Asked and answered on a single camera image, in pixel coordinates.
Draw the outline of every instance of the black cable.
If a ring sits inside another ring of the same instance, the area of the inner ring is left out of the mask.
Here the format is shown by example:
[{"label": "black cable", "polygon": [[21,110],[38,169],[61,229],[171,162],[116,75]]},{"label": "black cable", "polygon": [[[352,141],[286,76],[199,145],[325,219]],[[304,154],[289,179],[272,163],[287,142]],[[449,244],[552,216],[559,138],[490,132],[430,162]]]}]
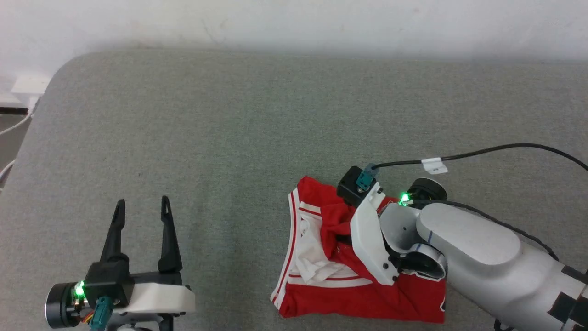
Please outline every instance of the black cable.
[{"label": "black cable", "polygon": [[[582,168],[584,168],[584,170],[588,171],[588,165],[586,165],[584,162],[578,160],[577,158],[571,156],[570,154],[568,154],[564,151],[560,151],[558,149],[555,149],[553,147],[540,145],[540,144],[533,144],[533,143],[516,143],[516,144],[506,144],[506,145],[494,146],[494,147],[485,148],[483,150],[473,151],[473,152],[469,152],[469,153],[445,156],[445,157],[441,158],[441,161],[457,160],[460,158],[480,155],[480,154],[499,151],[499,150],[506,150],[508,148],[516,148],[516,147],[531,147],[531,148],[538,148],[540,150],[550,151],[552,153],[561,155],[569,160],[574,161],[577,165],[581,166]],[[372,167],[372,169],[383,168],[383,167],[402,166],[405,164],[420,164],[420,163],[421,163],[421,160],[395,161],[395,162],[376,164]]]},{"label": "black cable", "polygon": [[432,204],[432,203],[443,203],[443,204],[448,204],[450,206],[454,206],[454,207],[458,207],[458,208],[463,208],[463,209],[467,209],[470,211],[473,211],[476,214],[481,215],[482,217],[485,217],[489,220],[491,220],[492,222],[501,225],[513,232],[516,232],[518,234],[520,234],[523,237],[526,237],[528,239],[533,240],[534,242],[536,242],[537,244],[539,244],[539,246],[543,247],[547,253],[549,254],[549,256],[551,256],[555,261],[559,261],[559,259],[557,258],[557,255],[555,255],[555,253],[553,252],[553,250],[551,249],[551,247],[547,246],[546,244],[544,244],[539,238],[532,236],[528,233],[526,233],[525,231],[521,230],[521,229],[517,229],[515,227],[513,227],[510,224],[507,224],[505,222],[499,221],[498,219],[496,219],[495,217],[492,217],[486,213],[484,213],[481,210],[478,210],[472,206],[468,206],[467,204],[463,204],[463,203],[459,203],[459,202],[454,202],[454,201],[447,201],[447,200],[413,200],[412,201],[414,204]]}]

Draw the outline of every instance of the teal connector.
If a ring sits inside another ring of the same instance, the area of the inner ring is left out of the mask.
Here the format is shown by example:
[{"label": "teal connector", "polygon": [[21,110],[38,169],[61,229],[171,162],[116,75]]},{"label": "teal connector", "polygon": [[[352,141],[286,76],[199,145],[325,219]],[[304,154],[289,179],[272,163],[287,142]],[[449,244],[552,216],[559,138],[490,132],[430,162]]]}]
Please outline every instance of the teal connector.
[{"label": "teal connector", "polygon": [[114,310],[114,302],[108,296],[102,296],[96,302],[96,308],[94,309],[94,317],[90,321],[91,331],[104,331],[108,320],[112,316]]},{"label": "teal connector", "polygon": [[367,167],[363,169],[362,173],[359,174],[359,177],[355,182],[360,193],[369,191],[369,188],[372,186],[372,181],[379,171],[377,168],[372,169],[373,166],[373,163],[368,164]]}]

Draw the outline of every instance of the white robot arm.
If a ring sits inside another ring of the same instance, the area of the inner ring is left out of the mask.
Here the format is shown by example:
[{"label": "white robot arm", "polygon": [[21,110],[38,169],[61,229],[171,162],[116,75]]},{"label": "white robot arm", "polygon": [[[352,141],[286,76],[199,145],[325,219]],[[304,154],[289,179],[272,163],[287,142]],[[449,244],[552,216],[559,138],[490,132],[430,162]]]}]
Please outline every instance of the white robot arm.
[{"label": "white robot arm", "polygon": [[[360,173],[352,167],[338,195],[356,207],[353,250],[379,283],[393,284],[400,272],[447,277],[462,295],[520,331],[588,330],[587,275],[511,230],[453,206],[389,204],[378,215],[382,189],[374,179],[370,189],[358,190]],[[419,180],[412,195],[446,198],[436,182],[426,187],[426,181]]]}]

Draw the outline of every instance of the red garment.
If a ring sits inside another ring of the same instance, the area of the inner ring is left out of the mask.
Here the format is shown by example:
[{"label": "red garment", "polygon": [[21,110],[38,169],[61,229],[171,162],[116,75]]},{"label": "red garment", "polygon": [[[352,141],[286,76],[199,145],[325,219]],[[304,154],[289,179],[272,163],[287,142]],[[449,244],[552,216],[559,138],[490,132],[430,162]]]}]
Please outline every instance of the red garment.
[{"label": "red garment", "polygon": [[[445,280],[402,273],[394,285],[379,284],[354,254],[353,248],[336,240],[337,234],[350,235],[349,223],[355,209],[337,196],[334,187],[304,177],[298,182],[297,189],[290,193],[289,200],[290,243],[282,274],[271,297],[283,317],[338,313],[354,317],[443,322]],[[390,202],[397,200],[387,198],[380,208]],[[305,218],[322,221],[320,243],[326,258],[346,266],[312,284],[305,283],[296,266],[297,240],[301,241],[304,229],[301,232],[300,228]]]}]

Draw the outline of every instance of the gray couch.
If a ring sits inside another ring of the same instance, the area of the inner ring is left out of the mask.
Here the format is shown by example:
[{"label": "gray couch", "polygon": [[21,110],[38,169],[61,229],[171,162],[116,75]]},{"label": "gray couch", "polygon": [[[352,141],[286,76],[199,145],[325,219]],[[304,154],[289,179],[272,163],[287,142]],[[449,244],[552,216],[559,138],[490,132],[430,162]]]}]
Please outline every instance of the gray couch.
[{"label": "gray couch", "polygon": [[[116,201],[132,272],[156,270],[161,195],[198,313],[177,330],[491,330],[447,288],[446,322],[283,319],[269,296],[288,246],[287,194],[305,175],[528,141],[588,161],[586,65],[488,64],[140,50],[64,65],[0,197],[0,320],[46,330],[54,283],[84,277]],[[446,163],[450,198],[588,267],[588,174],[540,150]],[[384,169],[395,195],[426,173]]]}]

